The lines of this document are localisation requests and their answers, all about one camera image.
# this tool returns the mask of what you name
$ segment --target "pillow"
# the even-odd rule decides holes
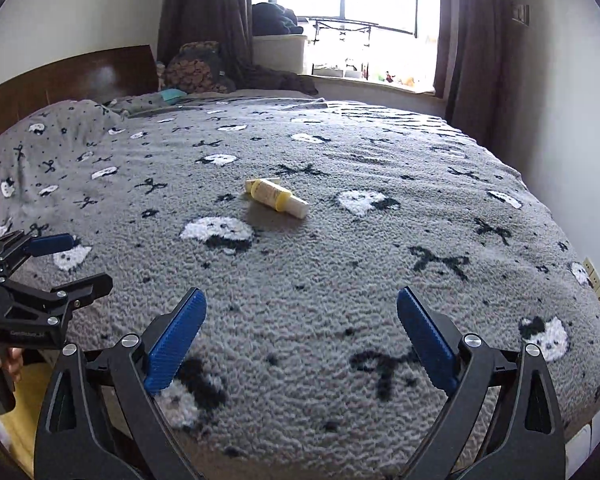
[[[225,76],[217,41],[196,41],[180,47],[164,72],[165,88],[187,94],[235,91],[235,83]]]

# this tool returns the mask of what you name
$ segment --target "wooden headboard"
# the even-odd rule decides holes
[[[40,108],[67,99],[105,103],[158,89],[148,45],[69,57],[35,68],[0,85],[0,134]]]

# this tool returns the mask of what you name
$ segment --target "small bottle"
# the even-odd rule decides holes
[[[265,179],[267,179],[269,182],[273,182],[274,184],[279,184],[280,183],[280,177],[278,176],[266,176]],[[250,178],[246,181],[244,181],[244,190],[251,194],[251,186],[253,186],[253,183],[258,180],[257,178]]]
[[[287,212],[299,219],[305,218],[309,212],[308,202],[296,197],[286,187],[265,178],[259,178],[251,185],[251,196],[278,212]]]

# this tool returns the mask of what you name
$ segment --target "gray blanket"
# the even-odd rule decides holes
[[[205,291],[157,401],[211,480],[393,478],[445,402],[397,319],[408,284],[491,346],[538,344],[568,437],[600,408],[580,257],[515,170],[438,118],[295,95],[62,102],[0,136],[0,161],[0,235],[76,237],[16,278],[113,276],[74,317],[83,349]],[[267,176],[310,202],[306,220],[243,195]]]

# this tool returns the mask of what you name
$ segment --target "metal screw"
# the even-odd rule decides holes
[[[68,344],[67,344],[67,346],[65,346],[65,347],[62,349],[62,353],[63,353],[64,355],[73,355],[73,354],[75,354],[75,352],[77,352],[77,351],[78,351],[78,347],[77,347],[77,346],[75,346],[73,343],[68,343]]]
[[[140,338],[135,334],[125,335],[122,338],[122,346],[125,348],[133,348],[135,345],[138,344],[139,341]]]
[[[478,348],[482,344],[482,339],[475,334],[468,334],[464,336],[464,343],[471,348]]]
[[[528,344],[525,347],[526,353],[532,355],[533,357],[538,357],[540,355],[540,349],[536,345]]]

